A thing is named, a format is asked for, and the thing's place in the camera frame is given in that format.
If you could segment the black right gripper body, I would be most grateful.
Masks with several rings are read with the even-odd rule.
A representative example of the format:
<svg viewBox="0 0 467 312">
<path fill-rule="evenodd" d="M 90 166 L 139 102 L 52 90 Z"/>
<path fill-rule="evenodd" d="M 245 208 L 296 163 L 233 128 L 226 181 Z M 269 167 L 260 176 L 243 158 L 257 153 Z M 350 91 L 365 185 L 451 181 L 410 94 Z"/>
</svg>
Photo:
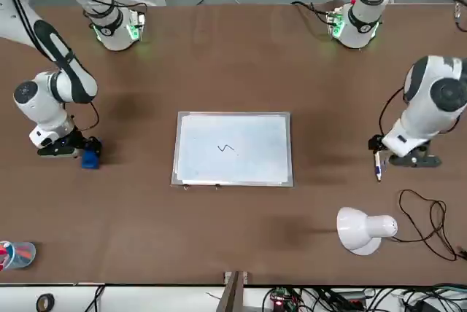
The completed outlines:
<svg viewBox="0 0 467 312">
<path fill-rule="evenodd" d="M 75 149 L 84 149 L 87 145 L 88 140 L 83 136 L 81 130 L 78 127 L 74 127 L 72 132 L 64 136 L 59 142 L 60 147 L 73 147 Z"/>
</svg>

